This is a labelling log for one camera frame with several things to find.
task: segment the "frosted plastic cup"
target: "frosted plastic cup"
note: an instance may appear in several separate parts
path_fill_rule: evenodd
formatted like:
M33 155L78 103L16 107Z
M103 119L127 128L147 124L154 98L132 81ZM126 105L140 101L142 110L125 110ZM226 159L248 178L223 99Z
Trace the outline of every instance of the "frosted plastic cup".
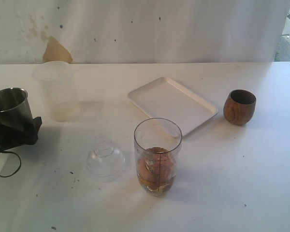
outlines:
M53 120L65 122L79 114L70 64L63 61L46 62L33 71L32 78L39 82L43 102Z

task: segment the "clear glass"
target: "clear glass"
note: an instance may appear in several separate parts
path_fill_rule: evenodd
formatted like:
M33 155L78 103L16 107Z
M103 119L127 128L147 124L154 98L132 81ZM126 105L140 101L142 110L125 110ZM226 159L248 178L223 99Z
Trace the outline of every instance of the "clear glass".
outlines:
M44 104L53 120L69 121L79 114L70 64L63 61L46 62L33 71L32 77L40 84Z
M167 119L151 118L136 127L134 153L137 177L151 195L163 195L172 187L181 142L180 128Z
M125 156L120 147L108 137L95 140L87 158L87 169L99 181L112 181L124 171Z

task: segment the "white wall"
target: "white wall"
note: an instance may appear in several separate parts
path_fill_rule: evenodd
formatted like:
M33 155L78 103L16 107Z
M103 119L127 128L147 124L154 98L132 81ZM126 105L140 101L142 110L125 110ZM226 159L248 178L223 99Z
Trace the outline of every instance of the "white wall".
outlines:
M271 61L289 7L290 0L0 0L0 63L42 62L49 36L74 63ZM65 52L57 45L54 59Z

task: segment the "black cord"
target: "black cord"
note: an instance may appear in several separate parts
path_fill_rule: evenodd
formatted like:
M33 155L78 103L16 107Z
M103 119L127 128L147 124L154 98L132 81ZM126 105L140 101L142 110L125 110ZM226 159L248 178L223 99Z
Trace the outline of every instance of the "black cord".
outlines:
M7 177L10 177L10 176L16 174L16 173L19 171L20 167L21 167L21 159L20 159L19 155L16 154L15 152L13 152L13 151L0 151L0 152L1 152L1 153L5 153L5 154L14 154L14 155L16 155L16 156L18 157L18 159L19 159L19 167L16 169L15 172L13 172L11 175L0 175L0 177L2 177L2 178L7 178Z

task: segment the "clear plastic lid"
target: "clear plastic lid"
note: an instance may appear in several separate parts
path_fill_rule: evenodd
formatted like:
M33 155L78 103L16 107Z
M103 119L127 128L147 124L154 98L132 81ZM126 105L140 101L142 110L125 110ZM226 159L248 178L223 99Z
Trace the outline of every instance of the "clear plastic lid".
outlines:
M125 160L117 144L108 137L100 137L89 151L87 169L99 181L112 181L123 173Z

